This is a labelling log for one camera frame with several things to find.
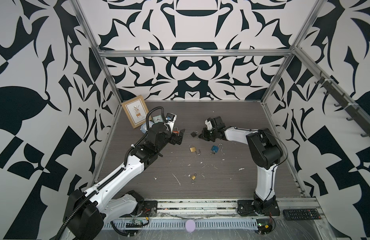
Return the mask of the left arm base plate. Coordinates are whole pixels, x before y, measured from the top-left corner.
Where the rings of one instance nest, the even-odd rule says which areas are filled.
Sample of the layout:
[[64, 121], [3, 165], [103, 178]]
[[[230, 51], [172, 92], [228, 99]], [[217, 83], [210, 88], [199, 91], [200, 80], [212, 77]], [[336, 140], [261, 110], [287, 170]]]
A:
[[158, 202], [157, 201], [144, 201], [137, 205], [138, 217], [154, 217], [157, 214]]

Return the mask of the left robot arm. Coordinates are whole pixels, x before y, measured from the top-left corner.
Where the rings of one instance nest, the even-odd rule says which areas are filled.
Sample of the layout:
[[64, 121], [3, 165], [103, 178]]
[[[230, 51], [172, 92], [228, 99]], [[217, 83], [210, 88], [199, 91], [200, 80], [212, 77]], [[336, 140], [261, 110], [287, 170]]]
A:
[[93, 240], [104, 225], [122, 216], [141, 214], [144, 198], [136, 191], [129, 191], [118, 199], [114, 196], [161, 157], [167, 144], [182, 143], [185, 131], [174, 133], [176, 120], [176, 114], [165, 113], [161, 106], [149, 111], [147, 130], [127, 150], [123, 163], [92, 187], [70, 194], [63, 224], [54, 239], [60, 240], [64, 233], [70, 232], [75, 240]]

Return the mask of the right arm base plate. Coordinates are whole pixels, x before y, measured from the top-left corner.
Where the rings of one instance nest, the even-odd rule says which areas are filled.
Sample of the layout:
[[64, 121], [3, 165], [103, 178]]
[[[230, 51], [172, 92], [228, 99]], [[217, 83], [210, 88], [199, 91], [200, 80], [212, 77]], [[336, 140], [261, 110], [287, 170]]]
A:
[[281, 211], [277, 201], [261, 201], [256, 200], [238, 200], [237, 213], [242, 217], [249, 216], [280, 216]]

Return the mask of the small black padlock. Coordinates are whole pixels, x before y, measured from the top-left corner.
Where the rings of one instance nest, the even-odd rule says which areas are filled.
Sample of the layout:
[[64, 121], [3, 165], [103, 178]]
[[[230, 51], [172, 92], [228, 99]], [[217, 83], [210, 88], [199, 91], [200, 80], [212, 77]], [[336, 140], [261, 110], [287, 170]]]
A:
[[193, 138], [197, 137], [198, 135], [199, 135], [199, 132], [198, 131], [191, 132], [191, 136]]

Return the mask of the red padlock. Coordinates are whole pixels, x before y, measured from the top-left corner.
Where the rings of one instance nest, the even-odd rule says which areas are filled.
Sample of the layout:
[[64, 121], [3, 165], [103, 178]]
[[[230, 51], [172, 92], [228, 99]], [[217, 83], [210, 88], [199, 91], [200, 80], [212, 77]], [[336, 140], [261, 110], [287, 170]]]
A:
[[179, 131], [178, 127], [174, 127], [173, 128], [173, 134], [178, 135], [179, 133], [180, 133], [180, 131]]

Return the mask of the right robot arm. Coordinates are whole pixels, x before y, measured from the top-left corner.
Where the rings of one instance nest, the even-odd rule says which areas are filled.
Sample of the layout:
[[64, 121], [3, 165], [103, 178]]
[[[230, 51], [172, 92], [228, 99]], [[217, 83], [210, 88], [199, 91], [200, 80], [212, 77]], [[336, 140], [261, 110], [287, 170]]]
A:
[[276, 172], [284, 156], [283, 148], [267, 128], [259, 130], [226, 127], [221, 117], [208, 118], [199, 138], [209, 142], [217, 139], [246, 144], [257, 165], [257, 186], [252, 200], [238, 200], [237, 212], [247, 216], [279, 216], [276, 200]]

